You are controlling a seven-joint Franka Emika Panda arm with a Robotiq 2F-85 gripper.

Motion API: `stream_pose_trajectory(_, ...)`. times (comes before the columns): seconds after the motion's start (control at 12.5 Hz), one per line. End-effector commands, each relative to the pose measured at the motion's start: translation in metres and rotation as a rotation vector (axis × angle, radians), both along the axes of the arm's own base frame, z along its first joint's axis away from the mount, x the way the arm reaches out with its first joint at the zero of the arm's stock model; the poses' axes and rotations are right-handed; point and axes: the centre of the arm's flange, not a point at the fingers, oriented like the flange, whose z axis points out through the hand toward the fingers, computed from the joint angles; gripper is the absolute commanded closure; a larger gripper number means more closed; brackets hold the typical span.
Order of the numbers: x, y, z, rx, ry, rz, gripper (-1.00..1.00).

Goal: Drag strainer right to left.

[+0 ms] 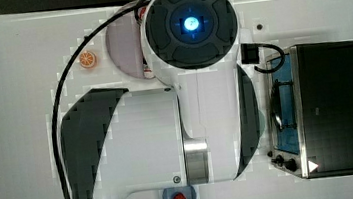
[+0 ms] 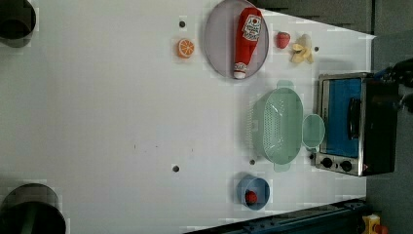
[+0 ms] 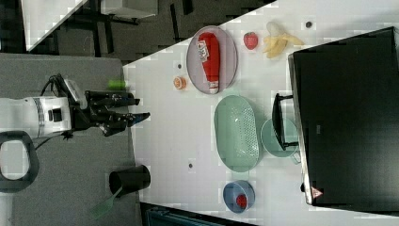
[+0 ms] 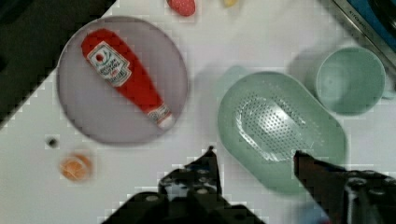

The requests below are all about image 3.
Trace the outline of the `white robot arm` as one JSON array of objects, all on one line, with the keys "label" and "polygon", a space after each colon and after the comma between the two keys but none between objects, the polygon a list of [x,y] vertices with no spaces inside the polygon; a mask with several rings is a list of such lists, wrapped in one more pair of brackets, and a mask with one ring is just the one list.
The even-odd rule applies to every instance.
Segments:
[{"label": "white robot arm", "polygon": [[147,113],[118,113],[118,107],[138,105],[130,92],[90,91],[77,101],[73,96],[26,97],[1,100],[1,130],[23,131],[31,138],[70,138],[77,131],[98,127],[113,136],[146,120]]}]

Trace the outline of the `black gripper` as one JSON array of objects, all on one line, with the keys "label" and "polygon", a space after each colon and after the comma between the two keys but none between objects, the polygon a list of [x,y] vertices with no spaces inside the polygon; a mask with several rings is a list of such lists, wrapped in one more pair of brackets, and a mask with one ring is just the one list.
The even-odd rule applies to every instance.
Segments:
[{"label": "black gripper", "polygon": [[90,91],[85,92],[88,106],[72,108],[72,131],[83,131],[90,127],[98,127],[105,137],[113,136],[146,120],[151,113],[121,114],[112,108],[139,105],[140,99],[129,98],[127,92]]}]

